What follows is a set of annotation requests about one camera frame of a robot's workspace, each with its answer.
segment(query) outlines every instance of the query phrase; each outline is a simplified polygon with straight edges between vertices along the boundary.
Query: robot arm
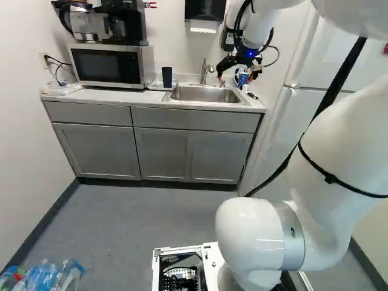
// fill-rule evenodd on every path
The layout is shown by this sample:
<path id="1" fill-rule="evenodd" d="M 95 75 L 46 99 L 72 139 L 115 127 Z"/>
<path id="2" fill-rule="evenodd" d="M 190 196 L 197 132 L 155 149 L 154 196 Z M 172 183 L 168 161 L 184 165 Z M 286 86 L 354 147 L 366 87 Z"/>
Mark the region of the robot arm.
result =
<path id="1" fill-rule="evenodd" d="M 236 0 L 229 4 L 226 15 L 223 49 L 230 52 L 217 66 L 218 78 L 237 64 L 251 68 L 261 63 L 261 52 L 273 37 L 273 22 L 281 9 L 303 0 Z"/>
<path id="2" fill-rule="evenodd" d="M 229 54 L 216 66 L 218 78 L 237 64 L 251 68 L 261 61 L 273 35 L 280 11 L 304 0 L 230 0 L 222 48 Z M 339 28 L 358 36 L 388 39 L 388 1 L 312 0 L 319 14 Z"/>
<path id="3" fill-rule="evenodd" d="M 388 39 L 388 1 L 312 1 L 320 15 L 339 28 L 362 37 Z M 254 0 L 254 11 L 263 14 L 246 12 L 251 15 L 241 21 L 243 37 L 236 42 L 235 62 L 249 65 L 244 52 L 259 52 L 264 38 L 253 31 L 265 23 L 268 30 L 271 24 L 266 15 L 273 19 L 276 11 L 297 3 L 283 6 Z M 311 123 L 286 168 L 293 200 L 271 204 L 233 198 L 220 206 L 216 235 L 226 262 L 218 277 L 220 291 L 227 290 L 222 284 L 226 276 L 232 276 L 245 291 L 270 290 L 281 270 L 323 270 L 341 260 L 360 219 L 379 198 L 388 197 L 387 96 L 388 75 L 331 105 Z M 330 182 L 311 161 L 344 183 Z"/>

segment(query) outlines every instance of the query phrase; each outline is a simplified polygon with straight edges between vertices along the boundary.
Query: stainless steel sink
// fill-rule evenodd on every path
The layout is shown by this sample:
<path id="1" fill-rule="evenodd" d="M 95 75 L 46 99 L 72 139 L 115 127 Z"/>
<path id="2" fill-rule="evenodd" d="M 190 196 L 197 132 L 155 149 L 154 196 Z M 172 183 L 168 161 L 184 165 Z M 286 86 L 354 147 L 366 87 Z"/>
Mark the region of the stainless steel sink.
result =
<path id="1" fill-rule="evenodd" d="M 211 85 L 179 85 L 169 93 L 169 98 L 175 101 L 247 104 L 234 89 Z"/>

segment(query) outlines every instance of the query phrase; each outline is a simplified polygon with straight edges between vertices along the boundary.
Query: countertop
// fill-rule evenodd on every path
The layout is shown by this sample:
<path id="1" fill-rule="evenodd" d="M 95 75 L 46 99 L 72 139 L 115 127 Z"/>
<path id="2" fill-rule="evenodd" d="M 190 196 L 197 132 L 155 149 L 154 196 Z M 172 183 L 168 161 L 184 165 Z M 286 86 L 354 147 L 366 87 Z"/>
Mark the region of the countertop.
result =
<path id="1" fill-rule="evenodd" d="M 64 96 L 42 94 L 42 101 L 72 102 L 86 104 L 124 105 L 138 107 L 176 108 L 194 110 L 212 110 L 225 112 L 264 113 L 265 106 L 253 98 L 243 94 L 248 105 L 220 104 L 216 102 L 163 101 L 164 91 L 129 91 L 115 89 L 81 89 Z"/>

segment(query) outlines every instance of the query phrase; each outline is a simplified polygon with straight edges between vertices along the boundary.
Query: refrigerator door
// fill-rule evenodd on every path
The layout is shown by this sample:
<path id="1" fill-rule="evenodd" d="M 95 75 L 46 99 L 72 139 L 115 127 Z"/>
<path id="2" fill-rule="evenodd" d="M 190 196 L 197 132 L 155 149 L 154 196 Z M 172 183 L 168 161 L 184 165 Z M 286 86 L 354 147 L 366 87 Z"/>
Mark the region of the refrigerator door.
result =
<path id="1" fill-rule="evenodd" d="M 286 84 L 294 87 L 328 88 L 357 38 L 319 17 L 313 38 L 301 41 L 301 47 L 309 49 L 307 57 L 303 64 L 299 62 L 299 70 L 290 70 Z M 343 90 L 357 91 L 388 72 L 385 44 L 385 41 L 367 40 Z"/>
<path id="2" fill-rule="evenodd" d="M 322 90 L 295 90 L 283 87 L 280 98 L 289 98 L 290 90 L 292 95 L 285 104 L 284 113 L 274 121 L 277 125 L 272 126 L 269 129 L 272 132 L 267 134 L 268 149 L 263 154 L 259 170 L 256 172 L 256 186 L 264 182 L 292 151 L 308 128 L 325 94 Z M 335 102 L 349 95 L 350 93 L 340 93 Z M 270 201 L 290 199 L 284 173 L 263 189 L 257 197 Z"/>

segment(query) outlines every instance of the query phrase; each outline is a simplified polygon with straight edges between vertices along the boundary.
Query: black cable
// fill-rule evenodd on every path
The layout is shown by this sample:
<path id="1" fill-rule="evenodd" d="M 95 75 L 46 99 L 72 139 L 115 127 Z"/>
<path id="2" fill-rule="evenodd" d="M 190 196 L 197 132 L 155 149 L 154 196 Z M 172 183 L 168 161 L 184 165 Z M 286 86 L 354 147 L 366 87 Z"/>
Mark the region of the black cable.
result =
<path id="1" fill-rule="evenodd" d="M 379 199 L 381 199 L 381 198 L 388 198 L 388 195 L 378 195 L 378 194 L 373 194 L 373 193 L 370 193 L 370 192 L 358 189 L 358 188 L 356 188 L 356 187 L 354 187 L 354 186 L 352 186 L 352 185 L 350 185 L 350 184 L 348 184 L 348 183 L 338 179 L 337 176 L 335 176 L 335 175 L 325 171 L 316 162 L 314 162 L 312 159 L 310 159 L 308 154 L 302 148 L 300 140 L 298 142 L 298 150 L 302 154 L 303 158 L 305 158 L 310 163 L 310 165 L 313 166 L 313 168 L 315 170 L 317 170 L 318 172 L 320 172 L 322 175 L 325 176 L 325 181 L 328 184 L 337 184 L 337 185 L 340 185 L 340 186 L 346 188 L 347 190 L 350 190 L 350 191 L 353 191 L 353 192 L 355 192 L 357 194 L 361 194 L 361 195 L 364 195 L 364 196 L 367 196 L 367 197 L 371 197 L 371 198 L 379 198 Z"/>
<path id="2" fill-rule="evenodd" d="M 62 65 L 72 65 L 72 64 L 69 64 L 67 62 L 61 62 L 61 61 L 58 61 L 56 58 L 53 58 L 52 56 L 49 56 L 49 55 L 44 55 L 44 59 L 47 60 L 47 59 L 53 59 L 54 61 L 62 64 Z"/>
<path id="3" fill-rule="evenodd" d="M 58 68 L 56 68 L 56 70 L 55 70 L 55 79 L 56 79 L 56 81 L 58 82 L 58 85 L 59 85 L 59 86 L 62 86 L 62 83 L 58 80 L 58 70 L 59 70 L 63 65 L 64 65 L 64 64 L 58 65 Z"/>
<path id="4" fill-rule="evenodd" d="M 276 57 L 276 59 L 273 62 L 271 62 L 271 63 L 269 63 L 267 65 L 264 65 L 263 66 L 264 68 L 269 67 L 270 65 L 273 65 L 274 63 L 279 61 L 279 58 L 280 58 L 280 51 L 279 51 L 279 49 L 277 47 L 275 47 L 274 45 L 269 45 L 268 48 L 276 50 L 278 52 L 278 56 Z"/>
<path id="5" fill-rule="evenodd" d="M 234 29 L 234 31 L 233 31 L 233 41 L 234 41 L 234 44 L 235 44 L 235 47 L 236 47 L 237 50 L 238 50 L 238 48 L 240 47 L 240 44 L 241 44 L 241 38 L 237 34 L 240 31 L 240 24 L 241 24 L 241 20 L 243 18 L 244 12 L 245 12 L 246 8 L 249 6 L 250 3 L 251 3 L 251 0 L 245 0 L 244 1 L 242 6 L 240 7 L 240 9 L 238 10 L 237 17 L 236 17 L 236 20 L 235 20 L 235 25 L 234 25 L 234 28 L 233 28 Z"/>
<path id="6" fill-rule="evenodd" d="M 343 62 L 342 66 L 339 68 L 337 74 L 335 75 L 332 83 L 330 84 L 329 88 L 326 91 L 326 94 L 324 95 L 321 104 L 318 106 L 314 117 L 312 118 L 311 122 L 328 106 L 332 105 L 335 98 L 341 91 L 344 83 L 346 82 L 347 77 L 349 76 L 350 71 L 353 69 L 354 64 L 357 61 L 358 56 L 360 55 L 365 42 L 366 38 L 359 37 L 350 50 L 349 54 L 347 55 L 345 61 Z M 275 180 L 287 167 L 290 158 L 292 156 L 293 151 L 295 150 L 295 147 L 292 149 L 292 151 L 288 154 L 286 159 L 281 163 L 281 165 L 259 186 L 252 189 L 245 197 L 252 197 L 254 194 L 265 188 L 268 184 L 270 184 L 273 180 Z"/>
<path id="7" fill-rule="evenodd" d="M 255 9 L 253 8 L 253 0 L 250 0 L 250 8 L 252 9 L 252 13 L 255 14 Z"/>
<path id="8" fill-rule="evenodd" d="M 267 48 L 269 48 L 269 45 L 270 45 L 271 42 L 272 42 L 273 33 L 274 33 L 274 29 L 273 29 L 273 27 L 272 27 L 272 28 L 271 28 L 271 31 L 269 31 L 269 37 L 268 37 L 268 39 L 267 39 L 266 44 L 264 44 L 263 47 L 261 48 L 261 50 L 258 51 L 258 54 L 262 53 L 262 52 L 265 51 Z"/>

